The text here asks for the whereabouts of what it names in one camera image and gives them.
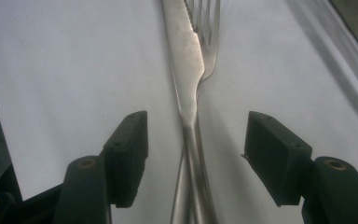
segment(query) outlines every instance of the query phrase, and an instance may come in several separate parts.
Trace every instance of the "white surface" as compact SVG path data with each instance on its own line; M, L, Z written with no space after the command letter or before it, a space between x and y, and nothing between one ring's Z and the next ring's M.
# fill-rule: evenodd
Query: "white surface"
M200 127L220 223L301 223L240 156L250 110L358 169L358 117L283 1L222 1ZM114 223L169 223L182 148L159 0L0 1L0 118L24 198L98 154L121 120L149 117L135 204Z

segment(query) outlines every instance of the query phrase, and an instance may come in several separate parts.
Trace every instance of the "fork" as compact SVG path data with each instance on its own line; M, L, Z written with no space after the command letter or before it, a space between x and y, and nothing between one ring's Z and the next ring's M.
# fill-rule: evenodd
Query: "fork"
M214 4L213 14L213 27L211 30L210 24L210 12L211 12L211 0L207 0L206 11L202 18L202 0L199 0L198 12L194 14L194 0L185 0L186 7L190 16L190 20L193 25L194 31L198 34L202 59L204 62L204 73L200 79L200 83L209 77L214 70L216 55L217 55L217 43L219 38L219 24L220 24L220 0L216 0ZM188 176L186 169L186 150L183 148L179 173L176 184L176 191L172 207L171 224L187 224L190 223L190 194L188 185ZM210 198L210 204L213 208L212 196L210 191L208 192ZM215 212L213 211L214 221L216 222Z

